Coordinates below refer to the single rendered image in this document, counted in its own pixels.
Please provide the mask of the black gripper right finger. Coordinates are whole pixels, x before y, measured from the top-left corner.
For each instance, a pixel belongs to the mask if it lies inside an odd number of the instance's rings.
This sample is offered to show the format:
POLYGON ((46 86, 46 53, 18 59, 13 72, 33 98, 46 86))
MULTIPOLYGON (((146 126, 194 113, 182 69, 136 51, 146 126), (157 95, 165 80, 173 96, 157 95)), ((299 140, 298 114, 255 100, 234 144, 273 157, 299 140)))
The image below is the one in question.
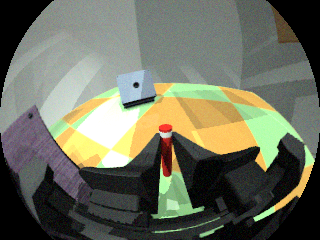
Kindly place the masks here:
POLYGON ((255 160, 259 156, 259 147, 241 149, 241 151, 220 153, 205 149, 193 143, 188 137, 172 132, 173 153, 193 208, 204 207, 203 201, 215 189, 225 173, 235 171, 239 167, 255 160))

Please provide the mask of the red peg with white band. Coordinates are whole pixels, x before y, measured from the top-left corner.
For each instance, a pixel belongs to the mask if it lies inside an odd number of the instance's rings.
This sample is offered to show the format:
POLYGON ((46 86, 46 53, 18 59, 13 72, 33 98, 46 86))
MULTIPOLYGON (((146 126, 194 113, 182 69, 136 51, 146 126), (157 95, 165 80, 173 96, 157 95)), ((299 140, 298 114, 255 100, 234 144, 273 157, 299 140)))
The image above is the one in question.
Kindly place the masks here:
POLYGON ((160 143, 161 143, 161 165, 163 165, 164 177, 172 175, 172 125, 161 124, 159 127, 160 143))

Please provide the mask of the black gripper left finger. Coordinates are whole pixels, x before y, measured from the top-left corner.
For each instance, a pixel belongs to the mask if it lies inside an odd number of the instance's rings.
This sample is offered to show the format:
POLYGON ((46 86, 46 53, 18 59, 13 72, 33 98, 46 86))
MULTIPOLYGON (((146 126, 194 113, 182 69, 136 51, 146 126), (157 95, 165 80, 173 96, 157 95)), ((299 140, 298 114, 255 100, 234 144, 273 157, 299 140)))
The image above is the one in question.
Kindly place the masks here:
POLYGON ((137 153, 124 167, 83 167, 79 169, 79 173, 81 179, 92 189, 140 196, 151 215, 157 215, 160 167, 160 133, 155 133, 149 143, 144 145, 143 151, 137 153))

